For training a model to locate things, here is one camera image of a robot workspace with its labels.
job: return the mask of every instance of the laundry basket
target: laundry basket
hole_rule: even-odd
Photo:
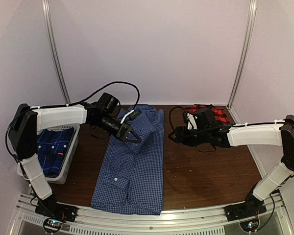
[[[46,177],[46,180],[49,183],[60,184],[60,185],[65,183],[67,176],[68,176],[68,173],[69,173],[69,170],[70,170],[70,166],[72,163],[72,159],[73,159],[76,147],[78,145],[78,132],[79,132],[80,127],[79,127],[79,125],[71,125],[71,126],[59,126],[59,127],[48,128],[48,130],[51,130],[51,131],[64,131],[64,130],[67,130],[70,128],[74,128],[74,135],[73,135],[73,138],[72,138],[71,143],[69,145],[69,150],[67,151],[67,153],[64,156],[64,161],[62,163],[62,167],[60,169],[59,175],[55,178]],[[17,168],[17,174],[19,176],[24,177],[20,166],[18,166],[18,168]]]

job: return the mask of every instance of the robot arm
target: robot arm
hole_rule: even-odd
[[[187,126],[176,127],[169,138],[188,146],[201,143],[222,148],[248,144],[283,146],[282,159],[252,188],[245,202],[225,208],[228,221],[266,212],[264,199],[294,176],[294,116],[272,123],[220,125],[212,111],[205,108],[194,114],[184,113],[184,120]]]
[[[91,104],[83,102],[74,106],[48,108],[29,107],[27,104],[19,106],[15,114],[17,120],[11,126],[9,139],[23,173],[27,175],[39,198],[38,206],[43,211],[42,214],[57,214],[58,204],[38,161],[37,132],[56,126],[86,123],[102,128],[121,141],[140,143],[141,139],[130,125],[111,117],[118,102],[112,95],[104,93],[97,102]],[[129,118],[134,119],[139,113],[133,111]],[[136,139],[128,140],[129,135],[135,136]]]

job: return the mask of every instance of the red object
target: red object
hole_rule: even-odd
[[[204,105],[204,104],[195,104],[193,107],[185,108],[187,112],[193,114],[198,109],[202,108],[210,108],[212,112],[215,114],[215,118],[217,121],[220,121],[222,124],[230,124],[230,119],[225,114],[223,109],[218,109],[215,106],[211,105]]]

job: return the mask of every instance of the metal frame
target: metal frame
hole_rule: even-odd
[[[60,89],[64,97],[64,100],[67,104],[70,104],[71,101],[70,101],[69,93],[64,82],[63,73],[62,73],[61,65],[59,61],[59,56],[58,56],[57,48],[55,45],[55,39],[54,39],[54,33],[53,33],[51,15],[50,15],[50,8],[49,8],[49,0],[42,0],[42,5],[43,5],[43,13],[44,13],[45,22],[46,22],[47,34],[48,34],[48,39],[49,39],[49,44],[50,44],[50,49],[52,54],[52,60],[54,63],[54,68],[58,77]]]
[[[33,196],[26,194],[20,196],[8,234],[18,235],[23,221],[38,226],[42,225],[45,218],[42,215],[35,214],[35,207],[30,204],[32,198]],[[283,234],[294,235],[281,195],[277,193],[273,198]],[[36,204],[37,199],[34,199],[32,203]],[[265,214],[270,214],[273,208],[272,200],[267,198],[265,204],[268,210]],[[238,220],[231,222],[226,220],[225,206],[163,211],[160,216],[122,215],[77,206],[75,222],[67,222],[62,231],[74,235],[101,233],[115,235],[196,235],[209,234],[209,231],[218,230],[219,233],[211,234],[222,235],[225,234],[225,225],[238,223]]]
[[[239,66],[237,69],[234,85],[232,88],[231,96],[227,104],[228,108],[231,108],[233,105],[234,98],[236,96],[236,93],[243,75],[243,71],[244,71],[244,67],[245,67],[245,63],[247,59],[247,52],[248,52],[251,37],[254,31],[256,11],[257,11],[257,0],[250,0],[243,49],[242,49],[241,58],[240,58]]]

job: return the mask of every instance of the folded shirt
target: folded shirt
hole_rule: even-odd
[[[127,123],[142,142],[110,138],[92,208],[121,214],[159,215],[163,200],[164,111],[149,105],[137,105],[136,109],[142,113]],[[119,117],[127,112],[121,110]]]
[[[64,131],[45,129],[38,136],[37,155],[46,177],[54,178],[59,175],[73,135],[74,128],[70,128]]]

